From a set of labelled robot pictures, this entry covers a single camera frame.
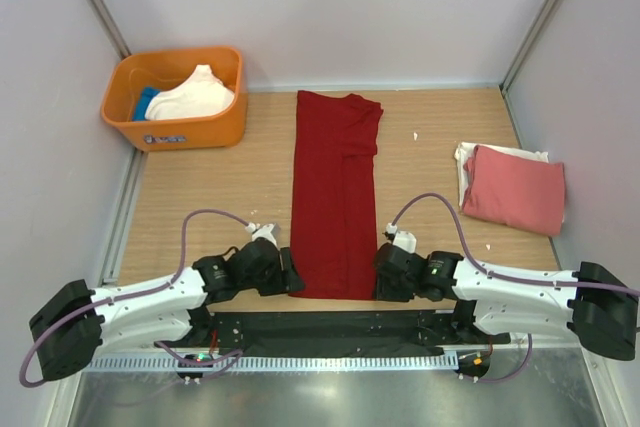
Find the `wooden platform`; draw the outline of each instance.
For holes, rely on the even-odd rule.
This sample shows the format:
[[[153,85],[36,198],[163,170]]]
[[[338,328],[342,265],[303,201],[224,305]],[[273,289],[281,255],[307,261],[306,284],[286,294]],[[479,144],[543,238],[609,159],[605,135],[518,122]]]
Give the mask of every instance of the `wooden platform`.
[[[498,89],[358,93],[381,102],[384,109],[375,158],[380,233],[419,193],[438,192],[457,203],[453,152],[458,142],[517,147]],[[295,106],[295,93],[251,94],[246,134],[237,146],[149,154],[121,267],[121,285],[176,270],[182,219],[195,209],[212,207],[256,223],[277,222],[282,227],[280,245],[289,245]],[[416,204],[399,225],[415,234],[418,252],[423,255],[432,250],[461,252],[449,213],[437,200]],[[463,227],[472,252],[480,260],[529,269],[557,268],[546,237],[470,218],[463,218]],[[187,265],[247,241],[248,234],[231,220],[214,215],[196,217],[189,227]],[[395,304],[284,295],[261,298],[254,291],[245,291],[211,310],[443,309],[452,305],[425,299]]]

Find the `sticker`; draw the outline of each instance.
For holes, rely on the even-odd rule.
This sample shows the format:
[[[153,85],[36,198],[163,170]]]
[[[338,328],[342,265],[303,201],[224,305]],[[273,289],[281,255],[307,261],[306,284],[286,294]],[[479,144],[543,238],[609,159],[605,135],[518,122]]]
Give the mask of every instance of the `sticker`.
[[[153,135],[145,135],[143,137],[146,144],[172,144],[174,142],[186,142],[184,135],[169,135],[167,137],[154,137]]]

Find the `folded red shirt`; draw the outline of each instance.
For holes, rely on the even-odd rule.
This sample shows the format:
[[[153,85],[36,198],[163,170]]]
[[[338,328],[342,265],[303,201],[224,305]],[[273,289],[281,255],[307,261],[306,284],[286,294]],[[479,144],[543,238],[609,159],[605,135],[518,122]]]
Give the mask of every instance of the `folded red shirt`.
[[[479,145],[465,164],[469,187],[462,212],[548,236],[564,216],[564,164],[521,159]]]

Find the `white towel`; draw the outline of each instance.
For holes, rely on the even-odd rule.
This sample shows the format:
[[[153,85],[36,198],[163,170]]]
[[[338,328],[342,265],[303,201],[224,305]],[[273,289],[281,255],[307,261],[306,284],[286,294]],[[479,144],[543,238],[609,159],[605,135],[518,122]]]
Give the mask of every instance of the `white towel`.
[[[209,65],[198,65],[178,87],[156,95],[144,116],[147,120],[167,120],[216,115],[233,99],[233,92],[213,75]]]
[[[464,170],[464,164],[467,162],[469,157],[473,155],[473,149],[476,148],[476,145],[484,145],[485,147],[489,147],[493,150],[497,150],[498,152],[502,152],[503,154],[515,155],[516,157],[521,157],[523,159],[529,160],[537,160],[539,162],[549,163],[549,153],[548,152],[529,152],[528,150],[520,150],[520,149],[511,149],[509,147],[498,147],[495,145],[487,145],[487,144],[474,144],[472,142],[460,142],[458,147],[456,148],[453,157],[456,159],[458,164],[458,203],[460,208],[462,208],[462,201],[464,200],[464,193],[467,191],[467,187],[469,187],[469,177],[467,172]]]

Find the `laundry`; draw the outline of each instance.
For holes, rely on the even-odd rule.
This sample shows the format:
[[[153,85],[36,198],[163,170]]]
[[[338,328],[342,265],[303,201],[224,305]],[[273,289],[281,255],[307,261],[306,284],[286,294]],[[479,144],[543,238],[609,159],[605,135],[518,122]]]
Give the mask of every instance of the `laundry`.
[[[139,122],[145,119],[145,114],[147,113],[147,109],[149,108],[149,104],[151,100],[160,93],[158,89],[154,89],[153,87],[145,87],[142,89],[142,93],[140,94],[140,99],[136,104],[135,111],[133,112],[133,121]]]
[[[296,297],[371,299],[377,251],[373,157],[380,104],[298,92],[291,254]]]
[[[565,204],[564,165],[523,159],[478,145],[464,169],[462,212],[490,222],[555,236]]]
[[[529,152],[528,150],[513,149],[510,147],[498,147],[497,145],[488,144],[476,144],[473,142],[460,142],[456,148],[453,157],[456,159],[458,167],[458,202],[460,208],[462,208],[462,201],[464,200],[464,193],[469,187],[469,176],[464,169],[464,164],[467,163],[470,157],[473,156],[477,145],[482,145],[503,154],[515,155],[522,159],[537,160],[538,162],[549,163],[549,154],[547,152]]]
[[[168,120],[216,115],[226,110],[233,99],[234,93],[213,75],[209,65],[198,65],[178,87],[153,97],[145,118]]]

